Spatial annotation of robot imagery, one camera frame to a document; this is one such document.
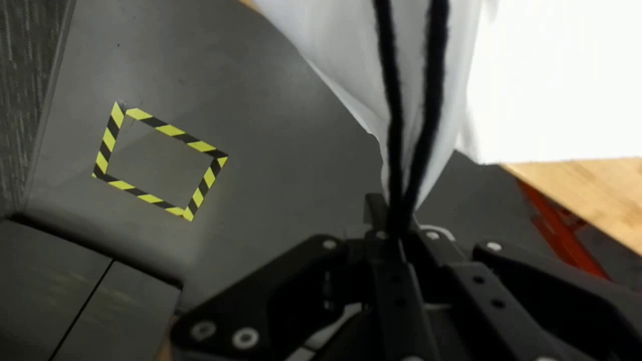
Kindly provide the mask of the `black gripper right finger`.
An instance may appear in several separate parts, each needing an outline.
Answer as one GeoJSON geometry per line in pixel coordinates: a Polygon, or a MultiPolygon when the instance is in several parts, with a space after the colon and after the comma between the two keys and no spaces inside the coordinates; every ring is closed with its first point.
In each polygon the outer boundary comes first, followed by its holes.
{"type": "Polygon", "coordinates": [[[486,361],[642,361],[642,296],[521,247],[406,241],[430,303],[486,361]]]}

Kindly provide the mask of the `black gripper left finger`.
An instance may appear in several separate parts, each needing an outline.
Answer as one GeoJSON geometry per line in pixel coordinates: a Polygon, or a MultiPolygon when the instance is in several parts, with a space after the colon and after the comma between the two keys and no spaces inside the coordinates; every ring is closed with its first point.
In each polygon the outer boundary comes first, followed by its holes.
{"type": "Polygon", "coordinates": [[[286,361],[316,334],[338,334],[319,361],[436,361],[415,267],[380,194],[365,198],[360,238],[313,235],[184,313],[170,329],[178,349],[222,361],[286,361]]]}

